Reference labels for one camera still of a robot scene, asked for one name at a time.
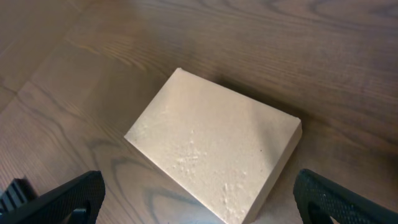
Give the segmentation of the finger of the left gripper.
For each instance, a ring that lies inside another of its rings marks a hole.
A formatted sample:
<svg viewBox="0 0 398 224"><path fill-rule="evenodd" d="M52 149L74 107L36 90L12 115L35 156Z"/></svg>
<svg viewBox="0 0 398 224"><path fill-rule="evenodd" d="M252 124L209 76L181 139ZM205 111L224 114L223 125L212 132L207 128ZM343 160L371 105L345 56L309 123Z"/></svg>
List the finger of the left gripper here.
<svg viewBox="0 0 398 224"><path fill-rule="evenodd" d="M1 213L9 213L38 197L26 179L13 179L6 190L1 192Z"/></svg>

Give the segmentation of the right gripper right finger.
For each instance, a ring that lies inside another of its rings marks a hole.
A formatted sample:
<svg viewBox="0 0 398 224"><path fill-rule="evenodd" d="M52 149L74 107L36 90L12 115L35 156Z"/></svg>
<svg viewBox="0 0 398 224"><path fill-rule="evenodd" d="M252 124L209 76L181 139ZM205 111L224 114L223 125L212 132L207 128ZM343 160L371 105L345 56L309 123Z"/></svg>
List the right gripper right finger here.
<svg viewBox="0 0 398 224"><path fill-rule="evenodd" d="M396 212L309 169L300 170L293 193L304 223L397 223Z"/></svg>

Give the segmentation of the cardboard box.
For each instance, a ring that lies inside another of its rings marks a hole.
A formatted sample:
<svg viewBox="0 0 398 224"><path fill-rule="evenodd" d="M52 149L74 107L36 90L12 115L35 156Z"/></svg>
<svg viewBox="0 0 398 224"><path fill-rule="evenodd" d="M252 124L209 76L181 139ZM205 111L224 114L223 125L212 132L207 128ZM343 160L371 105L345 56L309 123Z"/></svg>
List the cardboard box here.
<svg viewBox="0 0 398 224"><path fill-rule="evenodd" d="M251 223L301 120L178 68L125 138L225 223Z"/></svg>

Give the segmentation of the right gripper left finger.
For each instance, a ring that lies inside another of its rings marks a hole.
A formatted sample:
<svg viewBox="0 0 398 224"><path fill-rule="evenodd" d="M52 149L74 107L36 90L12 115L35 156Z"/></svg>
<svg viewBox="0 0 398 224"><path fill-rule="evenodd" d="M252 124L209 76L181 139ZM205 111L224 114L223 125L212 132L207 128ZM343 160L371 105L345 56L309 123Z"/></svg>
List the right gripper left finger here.
<svg viewBox="0 0 398 224"><path fill-rule="evenodd" d="M9 213L1 223L95 223L106 188L102 173L88 171Z"/></svg>

